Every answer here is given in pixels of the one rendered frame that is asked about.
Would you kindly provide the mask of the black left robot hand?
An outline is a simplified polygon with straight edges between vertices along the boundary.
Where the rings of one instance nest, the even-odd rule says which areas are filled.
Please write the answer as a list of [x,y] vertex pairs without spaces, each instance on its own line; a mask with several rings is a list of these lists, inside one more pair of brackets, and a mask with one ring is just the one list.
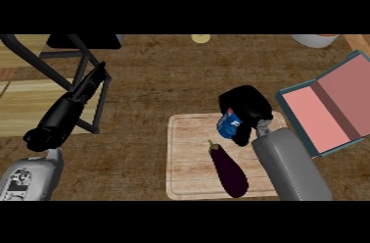
[[29,150],[41,152],[57,148],[63,144],[79,120],[85,105],[106,78],[106,63],[100,62],[73,91],[66,92],[53,103],[36,127],[26,132],[23,140],[28,143]]

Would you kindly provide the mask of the pink box with teal rim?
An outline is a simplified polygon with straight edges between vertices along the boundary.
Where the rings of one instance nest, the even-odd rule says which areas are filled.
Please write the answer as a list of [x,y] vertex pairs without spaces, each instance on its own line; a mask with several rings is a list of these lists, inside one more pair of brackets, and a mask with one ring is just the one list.
[[355,50],[274,98],[312,158],[358,143],[370,136],[370,57]]

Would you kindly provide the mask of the grey round container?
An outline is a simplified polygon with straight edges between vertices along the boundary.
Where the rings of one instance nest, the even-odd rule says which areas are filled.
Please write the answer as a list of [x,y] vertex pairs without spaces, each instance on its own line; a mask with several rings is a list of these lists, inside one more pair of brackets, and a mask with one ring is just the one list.
[[309,48],[325,48],[337,38],[336,35],[291,34],[291,39]]

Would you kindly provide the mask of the dark purple eggplant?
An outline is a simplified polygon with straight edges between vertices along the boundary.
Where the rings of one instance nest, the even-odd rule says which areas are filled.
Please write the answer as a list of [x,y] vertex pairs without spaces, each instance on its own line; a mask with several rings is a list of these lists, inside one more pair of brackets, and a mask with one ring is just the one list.
[[227,154],[219,144],[209,143],[209,157],[218,174],[218,179],[227,194],[240,198],[249,189],[249,182],[241,168]]

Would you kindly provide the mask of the pale wooden cutting board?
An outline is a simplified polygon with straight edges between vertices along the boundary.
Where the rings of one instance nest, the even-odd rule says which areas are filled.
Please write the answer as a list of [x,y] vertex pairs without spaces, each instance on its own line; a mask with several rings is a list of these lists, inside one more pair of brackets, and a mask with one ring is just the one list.
[[277,196],[252,145],[238,147],[216,132],[219,118],[219,113],[174,115],[169,118],[166,194],[172,200],[230,198],[212,164],[207,141],[221,145],[246,174],[249,189],[244,198]]

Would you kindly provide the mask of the pale yellow round object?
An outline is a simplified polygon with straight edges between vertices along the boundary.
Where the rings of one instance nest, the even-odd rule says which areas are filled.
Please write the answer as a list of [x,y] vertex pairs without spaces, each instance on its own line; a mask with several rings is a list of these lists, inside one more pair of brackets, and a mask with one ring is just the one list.
[[194,43],[203,44],[209,41],[210,35],[209,34],[193,34],[190,36],[190,38]]

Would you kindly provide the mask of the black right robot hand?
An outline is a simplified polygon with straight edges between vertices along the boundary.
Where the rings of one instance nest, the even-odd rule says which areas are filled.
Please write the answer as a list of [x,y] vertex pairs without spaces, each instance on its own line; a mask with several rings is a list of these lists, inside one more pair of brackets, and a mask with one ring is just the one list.
[[259,121],[272,119],[269,104],[250,85],[241,85],[222,93],[218,97],[218,103],[221,117],[227,109],[231,108],[243,122],[230,139],[240,147],[244,147],[249,144],[252,129],[258,126]]

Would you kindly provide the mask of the black flat panel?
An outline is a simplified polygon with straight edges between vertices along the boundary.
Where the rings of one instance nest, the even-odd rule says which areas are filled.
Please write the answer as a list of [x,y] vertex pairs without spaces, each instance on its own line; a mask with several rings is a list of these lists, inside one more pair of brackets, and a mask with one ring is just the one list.
[[[122,45],[122,37],[122,34],[78,34],[78,38],[88,49],[119,49]],[[48,37],[45,44],[50,48],[76,48],[76,45],[66,34],[53,34]]]

